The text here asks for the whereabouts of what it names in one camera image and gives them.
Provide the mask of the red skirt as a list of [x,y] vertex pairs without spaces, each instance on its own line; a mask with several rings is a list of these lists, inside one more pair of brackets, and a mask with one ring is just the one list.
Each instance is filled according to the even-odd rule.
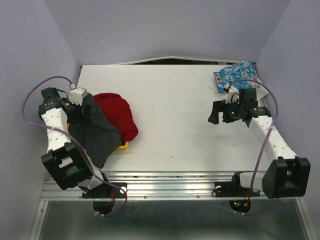
[[99,93],[93,96],[109,123],[120,132],[122,146],[139,133],[129,103],[117,93]]

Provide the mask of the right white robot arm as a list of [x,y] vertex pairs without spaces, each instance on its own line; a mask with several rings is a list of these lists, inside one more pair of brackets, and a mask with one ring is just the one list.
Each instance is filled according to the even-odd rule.
[[243,121],[261,144],[257,161],[266,155],[269,167],[264,173],[258,172],[258,166],[253,171],[235,172],[231,182],[216,188],[217,196],[242,195],[247,190],[254,196],[262,192],[269,199],[304,196],[311,164],[287,145],[275,127],[278,118],[272,117],[266,107],[259,106],[256,89],[237,89],[226,84],[223,90],[225,97],[213,102],[208,122],[219,124],[220,113],[226,124]]

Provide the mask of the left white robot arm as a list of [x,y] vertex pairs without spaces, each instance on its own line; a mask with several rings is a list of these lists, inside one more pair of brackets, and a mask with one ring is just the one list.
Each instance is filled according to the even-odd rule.
[[85,103],[87,90],[74,88],[63,98],[57,88],[48,87],[41,95],[43,103],[38,107],[38,115],[45,124],[48,138],[42,164],[62,190],[78,187],[84,193],[94,190],[100,197],[108,196],[111,184],[68,131],[68,123],[80,124],[89,119],[91,105]]

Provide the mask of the dark grey dotted skirt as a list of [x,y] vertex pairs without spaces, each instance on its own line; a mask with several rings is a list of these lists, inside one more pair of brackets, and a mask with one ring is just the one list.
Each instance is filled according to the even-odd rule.
[[107,158],[122,145],[119,130],[109,120],[88,93],[82,103],[92,104],[90,117],[85,117],[82,124],[69,124],[68,132],[85,149],[95,167],[104,167]]

